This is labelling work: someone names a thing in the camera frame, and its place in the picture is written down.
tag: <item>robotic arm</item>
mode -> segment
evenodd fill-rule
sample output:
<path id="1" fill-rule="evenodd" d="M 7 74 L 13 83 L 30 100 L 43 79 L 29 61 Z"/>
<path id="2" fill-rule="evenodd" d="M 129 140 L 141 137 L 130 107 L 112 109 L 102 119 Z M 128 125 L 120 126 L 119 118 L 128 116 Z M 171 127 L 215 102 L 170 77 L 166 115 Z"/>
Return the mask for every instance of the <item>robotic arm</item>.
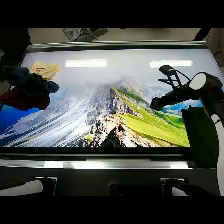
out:
<path id="1" fill-rule="evenodd" d="M 168 77 L 167 80 L 159 79 L 159 81 L 171 85 L 173 90 L 161 98 L 155 97 L 150 107 L 161 110 L 166 105 L 180 103 L 188 99 L 200 99 L 202 101 L 206 114 L 215 124 L 219 139 L 217 177 L 220 194 L 224 195 L 224 93 L 222 91 L 222 82 L 219 78 L 206 72 L 199 72 L 190 80 L 169 65 L 164 65 L 159 70 Z M 181 84 L 177 72 L 188 79 L 186 84 Z"/>

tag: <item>screen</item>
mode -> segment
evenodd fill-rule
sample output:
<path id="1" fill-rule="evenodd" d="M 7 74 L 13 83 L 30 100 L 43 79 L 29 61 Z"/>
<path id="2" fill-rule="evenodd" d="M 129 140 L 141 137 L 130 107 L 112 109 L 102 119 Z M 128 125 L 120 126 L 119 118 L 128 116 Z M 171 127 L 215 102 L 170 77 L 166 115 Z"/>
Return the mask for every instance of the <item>screen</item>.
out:
<path id="1" fill-rule="evenodd" d="M 181 109 L 187 100 L 152 110 L 154 97 L 172 88 L 159 82 L 165 64 L 190 79 L 205 71 L 223 81 L 207 49 L 85 50 L 27 53 L 22 67 L 57 66 L 47 109 L 4 105 L 0 146 L 5 147 L 189 147 Z M 187 79 L 181 75 L 182 84 Z"/>

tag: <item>black border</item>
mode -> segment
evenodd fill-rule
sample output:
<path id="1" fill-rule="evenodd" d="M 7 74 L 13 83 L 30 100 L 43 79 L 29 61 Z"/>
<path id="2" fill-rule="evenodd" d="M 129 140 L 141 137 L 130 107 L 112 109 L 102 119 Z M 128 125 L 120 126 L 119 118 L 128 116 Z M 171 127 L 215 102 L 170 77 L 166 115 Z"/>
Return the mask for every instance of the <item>black border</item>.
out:
<path id="1" fill-rule="evenodd" d="M 96 42 L 67 42 L 34 44 L 27 48 L 22 61 L 27 53 L 52 52 L 52 51 L 79 51 L 79 50 L 124 50 L 124 49 L 207 49 L 204 41 L 96 41 Z M 10 158 L 32 158 L 40 156 L 40 159 L 72 159 L 73 157 L 154 157 L 166 160 L 173 157 L 178 160 L 191 160 L 190 147 L 152 147 L 152 148 L 81 148 L 81 147 L 0 147 L 0 156 Z"/>

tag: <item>red object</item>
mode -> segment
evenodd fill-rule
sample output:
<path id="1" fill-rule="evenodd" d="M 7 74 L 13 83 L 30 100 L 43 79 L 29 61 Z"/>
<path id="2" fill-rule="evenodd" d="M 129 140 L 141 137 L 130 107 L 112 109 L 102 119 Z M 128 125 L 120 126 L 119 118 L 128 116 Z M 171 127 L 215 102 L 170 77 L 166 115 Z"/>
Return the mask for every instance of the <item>red object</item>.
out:
<path id="1" fill-rule="evenodd" d="M 28 110 L 31 108 L 45 110 L 50 103 L 50 97 L 49 94 L 27 96 L 22 89 L 14 87 L 12 90 L 1 95 L 0 101 L 19 110 Z"/>

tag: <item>yellow object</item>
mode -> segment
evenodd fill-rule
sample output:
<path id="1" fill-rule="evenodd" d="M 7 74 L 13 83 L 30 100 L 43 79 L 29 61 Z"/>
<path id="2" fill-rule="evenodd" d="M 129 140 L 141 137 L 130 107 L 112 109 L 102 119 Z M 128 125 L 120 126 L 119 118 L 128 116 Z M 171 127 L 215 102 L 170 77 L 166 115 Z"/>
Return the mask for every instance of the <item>yellow object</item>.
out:
<path id="1" fill-rule="evenodd" d="M 40 61 L 35 61 L 30 67 L 30 72 L 41 75 L 43 79 L 52 80 L 56 72 L 60 72 L 60 66 L 58 64 L 45 64 Z"/>

